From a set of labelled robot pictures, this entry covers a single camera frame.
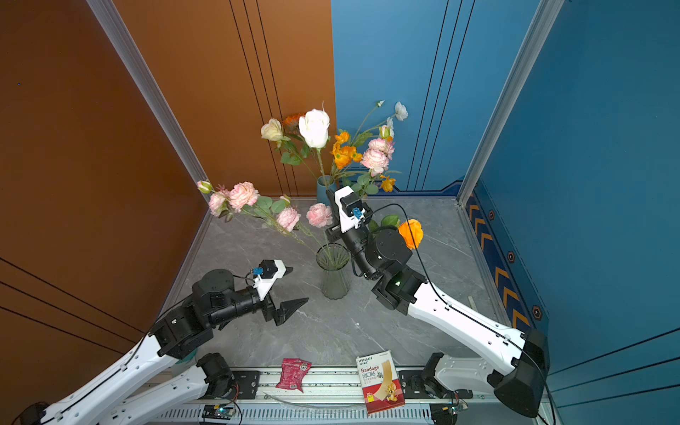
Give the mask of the teal ceramic vase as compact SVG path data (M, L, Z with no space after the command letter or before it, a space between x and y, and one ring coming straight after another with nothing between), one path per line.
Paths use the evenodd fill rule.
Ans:
M336 180L331 176L331 175L323 175L320 176L317 179L317 191L316 191L316 199L318 203L322 203L324 205L329 205L329 200L326 195L326 189L338 189L338 183Z

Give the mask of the clear ribbed glass vase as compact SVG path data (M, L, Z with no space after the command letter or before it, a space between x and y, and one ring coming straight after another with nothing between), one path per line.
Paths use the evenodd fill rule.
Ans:
M316 254L316 263L322 269L322 293L327 299L342 299L349 290L345 267L351 255L341 244L325 244Z

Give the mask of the yellow orange poppy spray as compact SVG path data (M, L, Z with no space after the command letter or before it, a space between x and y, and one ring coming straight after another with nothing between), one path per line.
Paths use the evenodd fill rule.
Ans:
M343 131L335 136L335 143L332 147L333 165L331 169L331 176L335 181L342 178L341 174L351 164L362 161L363 156L357 151L355 146L350 145L351 137Z

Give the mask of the pink rose spray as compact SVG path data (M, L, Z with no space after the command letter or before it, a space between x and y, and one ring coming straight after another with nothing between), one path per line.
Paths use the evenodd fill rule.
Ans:
M196 186L208 196L209 212L216 218L231 221L244 215L260 221L262 228L293 238L313 253L322 248L322 241L302 223L302 214L287 196L274 199L260 195L251 182L239 182L232 189L215 187L206 180Z
M361 162L351 164L348 168L345 168L341 174L342 177L365 172L370 172L372 175L391 176L389 167L395 152L394 138L391 142L388 142L387 140L372 136L364 145L356 148L363 156L363 159Z

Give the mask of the white rose flower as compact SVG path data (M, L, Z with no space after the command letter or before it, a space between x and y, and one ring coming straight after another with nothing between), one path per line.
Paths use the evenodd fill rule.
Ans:
M322 151L329 141L330 118L325 109L312 109L297 118L297 126L305 144L313 152L321 172L324 189L329 189L329 180L322 160Z
M283 165L304 166L316 181L319 174L313 171L308 163L308 159L312 156L312 149L299 131L294 126L286 126L286 123L286 121L281 123L276 118L270 119L260 129L261 138L274 145L280 153L280 162Z

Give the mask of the orange gerbera flower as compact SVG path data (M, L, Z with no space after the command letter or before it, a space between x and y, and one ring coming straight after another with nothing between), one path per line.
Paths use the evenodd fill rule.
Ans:
M289 115L283 120L284 140L280 143L282 162L286 165L303 165L311 175L317 180L322 176L319 165L313 165L317 160L317 151L306 142L299 129L299 120L304 117L304 113Z

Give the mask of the white ranunculus spray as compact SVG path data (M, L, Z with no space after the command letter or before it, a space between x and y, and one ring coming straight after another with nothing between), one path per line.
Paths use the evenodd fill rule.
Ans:
M394 112L387 116L383 121L381 121L379 124L373 126L373 127L368 127L364 129L366 126L366 123L368 119L379 109L381 109L385 104L385 100L381 99L375 102L375 106L370 110L370 112L364 117L362 120L361 124L359 124L359 127L354 133L354 136L350 138L350 145L354 147L359 147L361 145L364 145L368 141L368 139L372 136L376 136L378 138L387 140L388 142L391 142L394 138L395 130L394 130L394 121L405 121L409 117L409 112L407 110L407 107L402 104L401 102L396 102L394 106Z

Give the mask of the pink carnation spray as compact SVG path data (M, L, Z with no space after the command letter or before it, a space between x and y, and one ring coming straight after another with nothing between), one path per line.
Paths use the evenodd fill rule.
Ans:
M274 228L279 233L292 237L308 251L314 251L323 266L332 268L340 262L329 239L317 237L312 230L312 228L325 230L331 225L332 214L329 206L322 203L313 204L303 215L292 203L281 198L272 205L272 211Z

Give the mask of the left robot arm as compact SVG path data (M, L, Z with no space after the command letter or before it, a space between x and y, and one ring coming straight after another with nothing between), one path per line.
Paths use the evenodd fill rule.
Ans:
M254 271L253 283L241 290L235 287L230 271L208 272L193 284L191 295L163 313L147 335L113 365L59 402L25 408L15 423L145 424L191 400L234 393L235 376L218 353L205 355L164 384L146 391L141 388L237 318L260 312L267 322L287 322L308 300L303 297L277 305L269 292L291 271L281 260L264 260Z

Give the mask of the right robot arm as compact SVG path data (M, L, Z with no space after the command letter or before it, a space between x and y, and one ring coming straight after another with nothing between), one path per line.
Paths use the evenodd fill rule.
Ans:
M326 235L341 241L361 276L374 282L378 301L392 311L426 322L475 352L481 366L446 366L444 355L432 356L423 371L425 386L442 397L458 389L491 391L517 414L558 421L547 384L550 369L548 340L538 329L508 327L448 296L432 282L428 272L409 267L418 255L421 239L415 220L405 218L404 232L392 225L372 228L375 210L350 187L328 191L332 214Z

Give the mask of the pink snack packet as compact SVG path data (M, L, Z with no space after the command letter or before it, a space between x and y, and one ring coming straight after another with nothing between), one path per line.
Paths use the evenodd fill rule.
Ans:
M302 382L309 373L312 363L302 359L284 359L279 383L276 388L303 393Z

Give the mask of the left green circuit board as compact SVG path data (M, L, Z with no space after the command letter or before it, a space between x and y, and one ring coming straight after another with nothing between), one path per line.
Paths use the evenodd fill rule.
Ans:
M237 416L237 408L228 404L204 405L201 414L203 423L224 423L232 421Z

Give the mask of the green circuit board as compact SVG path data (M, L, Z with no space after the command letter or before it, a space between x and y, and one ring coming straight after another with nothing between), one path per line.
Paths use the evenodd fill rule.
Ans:
M228 404L204 405L201 414L203 423L224 423L232 421L237 416L237 408Z
M451 416L460 414L461 412L467 411L469 409L469 404L462 398L455 398L450 400L450 403L442 408L442 410Z

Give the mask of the red bandage box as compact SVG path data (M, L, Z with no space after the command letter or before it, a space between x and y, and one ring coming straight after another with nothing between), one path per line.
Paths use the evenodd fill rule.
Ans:
M402 384L390 351L358 357L356 364L368 415L405 405Z

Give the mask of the right green circuit board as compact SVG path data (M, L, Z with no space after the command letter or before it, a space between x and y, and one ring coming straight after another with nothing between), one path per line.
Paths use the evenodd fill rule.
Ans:
M469 409L469 404L462 398L455 398L450 400L450 403L442 408L442 410L451 416L460 414L461 412L467 411Z

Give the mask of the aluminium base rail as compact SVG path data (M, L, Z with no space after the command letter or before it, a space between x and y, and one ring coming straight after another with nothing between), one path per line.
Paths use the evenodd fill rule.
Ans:
M415 385L415 368L400 368L398 376L407 399L402 407L368 415L356 368L313 368L302 382L303 393L276 388L278 368L241 369L237 383L224 398L189 396L185 381L189 371L146 388L124 400L106 414L103 424L530 424L531 419L514 413L490 393L460 392L430 398ZM462 398L467 411L451 416L442 408ZM237 416L224 423L203 423L204 405L228 404Z

